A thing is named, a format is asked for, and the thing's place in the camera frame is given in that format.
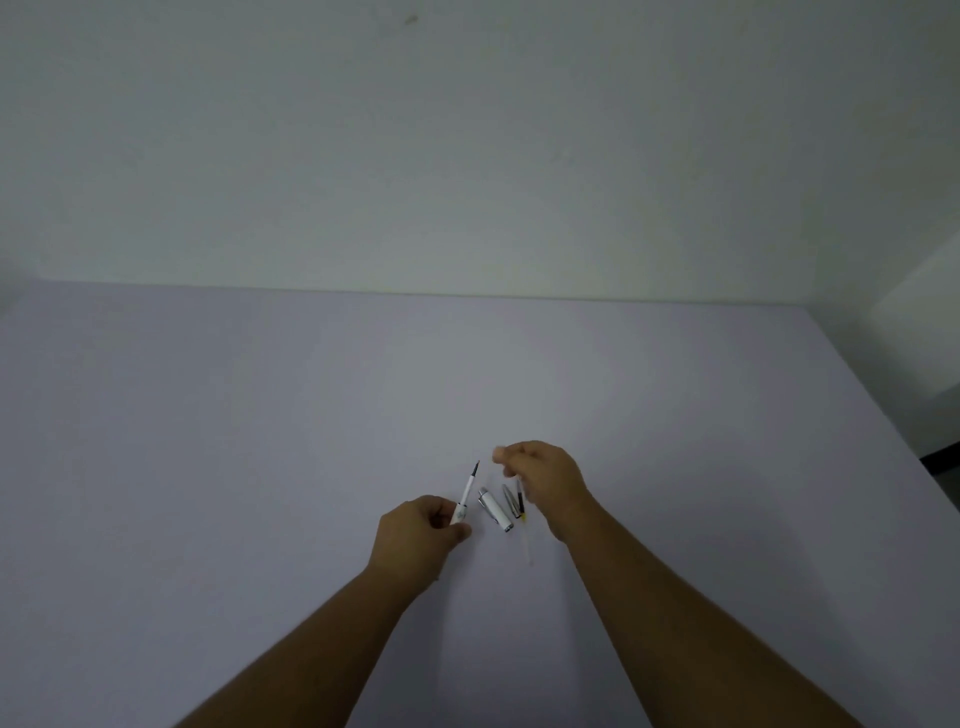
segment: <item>pen cap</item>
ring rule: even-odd
[[[496,524],[503,529],[504,533],[514,527],[514,523],[510,520],[510,517],[503,512],[500,504],[496,502],[496,498],[493,497],[493,493],[488,491],[486,488],[481,488],[480,497],[477,500],[480,501],[480,505],[482,505],[484,510],[486,510],[487,513],[492,516],[494,521],[496,521]]]

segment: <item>metal pen part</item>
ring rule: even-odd
[[[486,488],[481,488],[480,496],[477,500],[480,501],[480,505],[483,506],[483,509],[490,514],[490,517],[496,521],[496,524],[503,529],[504,533],[514,527],[514,522],[512,522],[510,517],[503,512],[500,504],[496,502],[496,498],[493,496],[493,493],[488,491]]]
[[[514,518],[520,518],[523,513],[520,511],[520,504],[516,501],[514,497],[514,492],[507,487],[507,484],[503,484],[503,497],[507,499],[507,505],[510,506],[510,512],[514,514]]]

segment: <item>pen clip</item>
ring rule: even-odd
[[[514,518],[518,519],[522,515],[520,513],[520,504],[516,502],[514,494],[510,488],[507,487],[506,483],[503,484],[503,497],[507,499],[507,505],[510,506],[510,512],[514,514]]]

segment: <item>finger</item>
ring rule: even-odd
[[[543,467],[542,461],[536,456],[519,449],[510,451],[509,448],[497,448],[493,451],[493,462],[503,466],[503,474],[506,477],[519,475],[525,480],[533,477]]]
[[[546,457],[550,450],[554,446],[549,443],[544,443],[542,440],[524,440],[520,443],[513,443],[508,445],[506,448],[503,448],[504,454],[514,454],[516,452],[521,452],[526,455],[532,455],[533,457]]]
[[[454,523],[447,528],[440,529],[440,536],[448,550],[453,550],[458,544],[462,544],[470,537],[471,533],[473,533],[473,529],[470,528],[469,523]]]
[[[442,518],[444,515],[449,518],[457,507],[457,504],[452,500],[440,496],[420,496],[411,500],[410,503],[428,520],[436,517]]]

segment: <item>dark floor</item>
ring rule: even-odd
[[[953,501],[953,505],[960,509],[960,468],[954,468],[946,473],[940,473],[934,480],[940,483],[940,487],[944,489],[944,493]]]

